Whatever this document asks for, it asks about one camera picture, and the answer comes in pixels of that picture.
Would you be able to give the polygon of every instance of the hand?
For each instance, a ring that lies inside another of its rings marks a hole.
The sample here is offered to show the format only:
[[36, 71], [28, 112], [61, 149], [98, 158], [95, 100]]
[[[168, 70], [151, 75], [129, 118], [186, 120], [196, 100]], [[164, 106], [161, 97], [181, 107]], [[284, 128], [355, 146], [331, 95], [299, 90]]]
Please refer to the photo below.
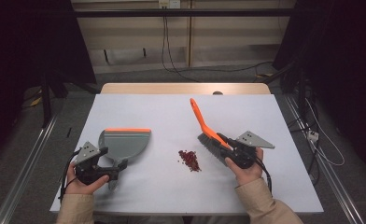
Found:
[[[262, 161], [263, 151], [261, 148], [256, 147], [256, 154], [258, 158]], [[226, 157], [225, 161], [227, 163], [227, 166], [235, 173], [236, 181], [238, 182], [239, 186], [261, 178], [262, 169], [257, 163], [253, 163], [253, 165], [247, 169], [241, 169], [230, 158]]]
[[75, 164], [71, 162], [66, 175], [67, 175], [67, 183], [70, 183], [72, 180], [73, 181], [67, 186], [65, 192], [66, 194], [93, 194], [96, 190], [101, 188], [109, 179], [108, 175], [104, 175], [99, 179], [97, 179], [92, 184], [85, 185], [76, 178], [74, 168]]

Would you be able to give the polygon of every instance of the red debris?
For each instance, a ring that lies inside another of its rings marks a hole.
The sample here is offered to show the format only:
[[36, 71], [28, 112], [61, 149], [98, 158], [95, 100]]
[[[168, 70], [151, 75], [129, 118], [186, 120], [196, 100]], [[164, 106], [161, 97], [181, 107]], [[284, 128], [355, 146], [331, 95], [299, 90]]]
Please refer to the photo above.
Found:
[[190, 171], [201, 171], [200, 166], [198, 165], [197, 155], [193, 151], [179, 151], [179, 156], [183, 159], [184, 163], [189, 166]]

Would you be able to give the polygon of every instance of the cabinet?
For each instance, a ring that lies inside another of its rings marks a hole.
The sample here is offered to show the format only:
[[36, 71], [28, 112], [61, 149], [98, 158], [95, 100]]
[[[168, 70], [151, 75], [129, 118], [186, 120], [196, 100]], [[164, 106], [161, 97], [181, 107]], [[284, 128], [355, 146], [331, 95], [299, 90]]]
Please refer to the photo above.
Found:
[[[292, 8], [294, 1], [181, 0], [181, 8]], [[158, 1], [72, 0], [75, 10], [152, 9]], [[95, 73], [123, 66], [162, 69], [162, 17], [78, 18]], [[169, 17], [168, 39], [176, 67], [254, 64], [272, 61], [289, 17]], [[148, 54], [144, 58], [143, 49]], [[109, 63], [105, 60], [104, 50]], [[132, 59], [121, 57], [133, 53]]]

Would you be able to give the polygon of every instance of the table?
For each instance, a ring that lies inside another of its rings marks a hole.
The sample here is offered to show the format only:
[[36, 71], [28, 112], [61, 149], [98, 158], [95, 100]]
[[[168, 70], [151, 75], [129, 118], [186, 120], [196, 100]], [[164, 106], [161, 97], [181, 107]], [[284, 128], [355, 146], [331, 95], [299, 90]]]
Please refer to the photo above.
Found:
[[[162, 86], [167, 94], [162, 94]], [[97, 143], [99, 133], [108, 127], [150, 128], [152, 134], [147, 148], [120, 173], [117, 189], [96, 191], [94, 211], [153, 216], [246, 213], [233, 190], [235, 176], [196, 138], [201, 130], [190, 108], [192, 97], [215, 131], [234, 138], [250, 129], [275, 145], [264, 150], [264, 163], [276, 199], [297, 213], [323, 212], [274, 96], [269, 91], [240, 94], [238, 87], [247, 92], [264, 90], [262, 84], [106, 84], [95, 98], [77, 148], [86, 141]], [[151, 90], [158, 94], [149, 94]], [[110, 94], [117, 91], [121, 94]], [[209, 95], [214, 91], [237, 94]], [[201, 172], [190, 172], [181, 164], [178, 151], [185, 149], [196, 151]], [[111, 166], [111, 161], [101, 158], [99, 164]], [[59, 210], [58, 195], [52, 212]]]

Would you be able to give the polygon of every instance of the cable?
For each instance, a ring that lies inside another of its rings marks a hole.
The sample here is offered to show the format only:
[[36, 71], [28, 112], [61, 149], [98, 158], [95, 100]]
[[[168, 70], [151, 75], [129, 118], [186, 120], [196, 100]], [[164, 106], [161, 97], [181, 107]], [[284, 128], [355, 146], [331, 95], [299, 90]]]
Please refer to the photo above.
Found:
[[275, 72], [272, 76], [270, 76], [270, 77], [266, 78], [265, 80], [263, 80], [262, 83], [267, 84], [267, 85], [270, 84], [271, 82], [273, 82], [274, 80], [276, 80], [280, 76], [284, 75], [285, 73], [287, 73], [288, 71], [293, 69], [294, 64], [295, 64], [295, 62], [293, 60], [293, 62], [287, 64], [285, 67], [283, 67], [279, 71]]
[[305, 128], [301, 128], [301, 129], [295, 129], [295, 130], [289, 130], [290, 133], [296, 133], [296, 132], [306, 132], [308, 129], [310, 129], [312, 126], [314, 126], [316, 123], [313, 122], [311, 125], [306, 125]]
[[69, 157], [69, 160], [67, 161], [65, 167], [64, 167], [64, 170], [63, 170], [63, 176], [62, 176], [62, 183], [61, 183], [61, 192], [60, 192], [60, 197], [58, 198], [60, 200], [60, 203], [62, 203], [62, 199], [63, 199], [63, 196], [64, 196], [64, 193], [66, 192], [66, 188], [67, 186], [72, 183], [72, 181], [70, 181], [66, 186], [64, 185], [65, 181], [66, 181], [66, 174], [67, 174], [67, 170], [69, 169], [69, 165], [70, 165], [70, 162], [71, 160], [76, 156], [78, 155], [78, 153], [80, 152], [81, 149], [73, 152], [73, 154]]
[[[314, 118], [315, 119], [317, 119], [318, 118], [318, 113], [317, 113], [317, 106], [315, 105], [315, 93], [310, 89], [310, 90], [305, 90], [305, 92], [308, 92], [309, 91], [309, 96], [306, 96], [305, 97], [305, 99], [307, 99], [307, 98], [309, 98], [310, 100], [311, 100], [311, 102], [309, 102], [308, 100], [307, 100], [307, 103], [309, 104], [309, 105], [311, 105], [312, 106], [312, 108], [314, 109]], [[308, 108], [310, 108], [309, 106], [307, 106], [306, 108], [305, 108], [305, 116], [307, 116], [307, 113], [308, 113]], [[298, 118], [296, 118], [295, 120], [292, 120], [292, 121], [290, 121], [290, 122], [288, 122], [287, 123], [287, 126], [288, 126], [288, 128], [290, 128], [293, 124], [294, 124], [294, 122], [298, 122], [299, 120], [303, 120], [303, 118], [302, 117], [298, 117]], [[311, 128], [312, 126], [314, 126], [314, 125], [316, 125], [316, 128], [315, 128], [315, 130], [317, 131], [317, 133], [319, 132], [319, 130], [318, 130], [318, 125], [317, 125], [317, 123], [316, 123], [316, 121], [314, 120], [314, 122], [311, 124], [311, 125], [308, 125], [308, 123], [307, 122], [303, 122], [303, 128], [301, 128], [301, 129], [299, 129], [299, 130], [293, 130], [293, 131], [290, 131], [291, 133], [293, 133], [293, 132], [296, 132], [296, 131], [302, 131], [302, 132], [306, 132], [309, 128]], [[316, 163], [317, 164], [317, 176], [314, 176], [314, 175], [312, 175], [312, 177], [314, 178], [313, 179], [313, 185], [315, 186], [317, 183], [318, 183], [318, 181], [319, 181], [319, 178], [320, 178], [320, 170], [319, 170], [319, 164], [318, 164], [318, 161], [316, 160], [316, 154], [317, 154], [317, 150], [312, 150], [312, 148], [311, 148], [311, 145], [310, 145], [310, 143], [309, 143], [309, 141], [306, 141], [306, 143], [307, 143], [307, 145], [308, 145], [308, 148], [310, 149], [310, 151], [311, 151], [311, 154], [312, 154], [312, 158], [311, 158], [311, 161], [310, 161], [310, 164], [309, 164], [309, 166], [308, 166], [308, 168], [306, 169], [306, 171], [307, 171], [307, 173], [309, 174], [309, 175], [311, 175], [311, 171], [312, 171], [312, 168], [313, 168], [313, 165], [314, 165], [314, 163]], [[319, 144], [319, 139], [317, 139], [317, 141], [316, 141], [316, 147], [318, 147], [318, 144]]]
[[330, 163], [330, 164], [333, 164], [333, 165], [335, 165], [335, 166], [342, 166], [342, 165], [344, 165], [345, 164], [345, 158], [344, 158], [344, 155], [343, 155], [343, 153], [340, 151], [340, 149], [331, 141], [331, 139], [328, 137], [328, 135], [325, 133], [325, 131], [323, 131], [323, 129], [322, 129], [322, 127], [320, 126], [320, 124], [319, 124], [319, 121], [317, 120], [317, 117], [316, 117], [316, 114], [315, 114], [315, 112], [314, 112], [314, 109], [312, 108], [312, 106], [311, 106], [311, 104], [309, 103], [309, 101], [305, 98], [305, 101], [308, 103], [308, 105], [309, 105], [309, 107], [310, 107], [310, 109], [311, 109], [311, 112], [312, 112], [312, 114], [314, 115], [314, 119], [315, 119], [315, 121], [317, 122], [317, 126], [318, 126], [318, 128], [319, 128], [319, 130], [320, 131], [322, 131], [323, 132], [323, 134], [325, 134], [325, 136], [328, 138], [328, 140], [334, 145], [334, 147], [337, 149], [337, 151], [338, 151], [338, 153], [340, 154], [340, 156], [341, 156], [341, 158], [342, 158], [342, 162], [341, 163], [335, 163], [335, 162], [333, 162], [333, 161], [330, 161], [327, 157], [326, 157], [326, 155], [324, 155], [322, 152], [320, 152], [319, 151], [319, 149], [317, 149], [317, 147], [315, 146], [315, 144], [314, 144], [314, 142], [312, 141], [312, 140], [309, 140], [311, 143], [313, 143], [314, 144], [314, 148], [315, 148], [315, 150], [319, 153], [319, 155], [323, 158], [323, 159], [325, 159], [328, 163]]
[[67, 183], [66, 187], [64, 187], [65, 189], [67, 189], [67, 187], [73, 183], [73, 181], [77, 180], [77, 177], [73, 178], [71, 181], [69, 181], [69, 183]]
[[[164, 48], [165, 48], [165, 38], [166, 38], [166, 42], [167, 42], [167, 45], [168, 45], [168, 53], [169, 53], [169, 59], [171, 61], [171, 64], [172, 64], [172, 67], [174, 68], [173, 71], [167, 69], [165, 67], [165, 63], [163, 61], [163, 51], [164, 51]], [[172, 55], [171, 55], [171, 49], [169, 47], [169, 35], [168, 35], [168, 20], [166, 19], [166, 17], [163, 17], [163, 41], [162, 41], [162, 66], [163, 68], [168, 71], [168, 72], [175, 72], [177, 73], [180, 77], [183, 77], [184, 79], [186, 80], [190, 80], [190, 81], [193, 81], [193, 82], [200, 82], [198, 80], [195, 80], [193, 78], [189, 78], [189, 77], [184, 77], [183, 75], [181, 75], [179, 73], [179, 71], [177, 71], [177, 69], [175, 68], [175, 65], [174, 65], [174, 62], [172, 60]]]
[[265, 168], [264, 163], [262, 162], [261, 159], [259, 159], [259, 157], [256, 157], [256, 159], [254, 160], [255, 163], [257, 163], [259, 165], [259, 167], [261, 167], [261, 169], [264, 171], [264, 173], [267, 175], [267, 185], [268, 185], [268, 189], [270, 190], [271, 193], [273, 193], [273, 182], [271, 181], [271, 176], [270, 173], [268, 173], [267, 169]]
[[[245, 71], [251, 68], [255, 68], [257, 70], [257, 67], [262, 65], [262, 64], [266, 64], [266, 63], [272, 63], [272, 62], [263, 62], [263, 63], [257, 63], [255, 65], [251, 65], [249, 67], [244, 67], [244, 68], [238, 68], [238, 69], [210, 69], [210, 68], [191, 68], [191, 69], [183, 69], [183, 70], [177, 70], [175, 68], [174, 62], [172, 60], [172, 55], [171, 55], [171, 50], [170, 50], [170, 46], [169, 46], [169, 29], [168, 29], [168, 20], [166, 17], [163, 17], [163, 42], [162, 42], [162, 66], [163, 68], [168, 71], [168, 72], [174, 72], [177, 73], [178, 75], [180, 75], [181, 77], [188, 79], [190, 81], [195, 81], [195, 82], [199, 82], [198, 80], [192, 79], [192, 78], [188, 78], [188, 77], [184, 77], [182, 76], [180, 73], [182, 72], [191, 72], [191, 71], [208, 71], [208, 72], [240, 72], [240, 71]], [[171, 61], [172, 67], [174, 68], [174, 70], [170, 70], [165, 66], [164, 60], [163, 60], [163, 53], [164, 53], [164, 48], [165, 48], [165, 39], [167, 42], [167, 47], [168, 47], [168, 54], [169, 54], [169, 59]]]
[[255, 83], [257, 78], [258, 78], [258, 72], [257, 72], [257, 66], [255, 66], [255, 79], [253, 79], [252, 82]]

